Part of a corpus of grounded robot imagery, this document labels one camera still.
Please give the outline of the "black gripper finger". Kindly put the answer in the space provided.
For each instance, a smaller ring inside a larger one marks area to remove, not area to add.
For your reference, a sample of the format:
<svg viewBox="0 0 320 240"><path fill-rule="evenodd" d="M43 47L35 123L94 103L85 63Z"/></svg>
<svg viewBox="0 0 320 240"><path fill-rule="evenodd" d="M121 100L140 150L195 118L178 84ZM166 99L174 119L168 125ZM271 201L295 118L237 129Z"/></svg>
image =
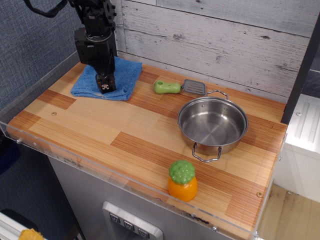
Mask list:
<svg viewBox="0 0 320 240"><path fill-rule="evenodd" d="M106 83L106 79L97 74L95 80L100 93L105 94L106 90L104 89L104 84Z"/></svg>
<svg viewBox="0 0 320 240"><path fill-rule="evenodd" d="M107 76L106 84L107 84L107 89L106 89L107 92L113 92L117 89L114 73L111 73Z"/></svg>

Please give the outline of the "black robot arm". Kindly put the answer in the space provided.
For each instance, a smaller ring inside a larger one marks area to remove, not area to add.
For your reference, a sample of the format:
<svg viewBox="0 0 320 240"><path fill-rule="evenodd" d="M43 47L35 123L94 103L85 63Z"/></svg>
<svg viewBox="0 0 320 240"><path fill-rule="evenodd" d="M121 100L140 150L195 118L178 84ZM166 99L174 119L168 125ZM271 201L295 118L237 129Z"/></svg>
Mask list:
<svg viewBox="0 0 320 240"><path fill-rule="evenodd" d="M91 66L102 94L116 90L115 6L109 0L70 0L83 27L74 31L81 63Z"/></svg>

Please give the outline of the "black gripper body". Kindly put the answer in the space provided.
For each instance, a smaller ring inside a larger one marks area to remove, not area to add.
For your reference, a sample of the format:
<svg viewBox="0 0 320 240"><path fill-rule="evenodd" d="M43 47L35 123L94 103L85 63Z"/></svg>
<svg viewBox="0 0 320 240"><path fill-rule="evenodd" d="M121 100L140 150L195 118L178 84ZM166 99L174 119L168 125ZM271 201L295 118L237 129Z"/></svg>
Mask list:
<svg viewBox="0 0 320 240"><path fill-rule="evenodd" d="M117 55L114 28L108 24L92 24L74 31L74 42L80 62L94 68L99 77L115 72Z"/></svg>

